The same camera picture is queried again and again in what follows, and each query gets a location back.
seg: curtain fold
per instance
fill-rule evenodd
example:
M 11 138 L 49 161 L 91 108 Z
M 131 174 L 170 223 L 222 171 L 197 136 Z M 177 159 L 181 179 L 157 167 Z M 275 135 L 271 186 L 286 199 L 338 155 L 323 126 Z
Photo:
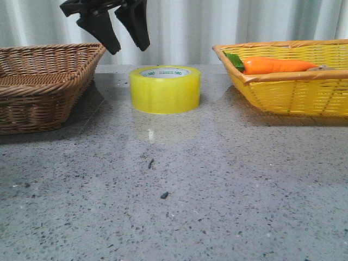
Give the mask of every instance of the curtain fold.
M 64 0 L 0 0 L 0 47 L 95 42 L 65 17 Z M 122 50 L 100 64 L 217 64 L 212 46 L 348 37 L 348 0 L 148 0 L 150 47 L 141 52 L 110 17 Z

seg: granite countertop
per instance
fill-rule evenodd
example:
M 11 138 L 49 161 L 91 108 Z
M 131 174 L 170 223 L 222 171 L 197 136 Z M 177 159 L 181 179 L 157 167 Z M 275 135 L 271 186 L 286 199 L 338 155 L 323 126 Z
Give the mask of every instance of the granite countertop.
M 348 119 L 261 113 L 193 67 L 186 113 L 136 111 L 136 67 L 100 65 L 61 129 L 0 136 L 0 259 L 348 260 Z

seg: tape roll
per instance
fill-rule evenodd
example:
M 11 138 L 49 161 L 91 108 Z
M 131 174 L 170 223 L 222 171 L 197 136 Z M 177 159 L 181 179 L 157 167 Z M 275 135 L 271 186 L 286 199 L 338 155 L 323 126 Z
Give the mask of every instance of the tape roll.
M 200 103 L 201 73 L 185 66 L 152 66 L 129 74 L 130 95 L 135 109 L 146 113 L 173 114 L 196 108 Z

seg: orange carrot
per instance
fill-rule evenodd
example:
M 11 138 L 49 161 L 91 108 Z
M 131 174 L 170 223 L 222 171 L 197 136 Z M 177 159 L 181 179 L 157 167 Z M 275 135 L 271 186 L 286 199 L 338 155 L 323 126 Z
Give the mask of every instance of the orange carrot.
M 279 60 L 268 57 L 248 57 L 244 61 L 244 74 L 264 74 L 272 72 L 301 72 L 317 67 L 302 60 Z

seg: yellow wicker basket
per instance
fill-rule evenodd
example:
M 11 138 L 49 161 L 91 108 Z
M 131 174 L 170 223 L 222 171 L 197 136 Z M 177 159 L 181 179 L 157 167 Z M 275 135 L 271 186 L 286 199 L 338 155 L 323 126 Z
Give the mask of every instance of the yellow wicker basket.
M 0 135 L 60 128 L 105 51 L 101 43 L 0 48 Z
M 234 86 L 262 111 L 287 115 L 348 116 L 348 40 L 255 42 L 215 45 Z M 333 71 L 245 75 L 223 53 L 301 59 Z

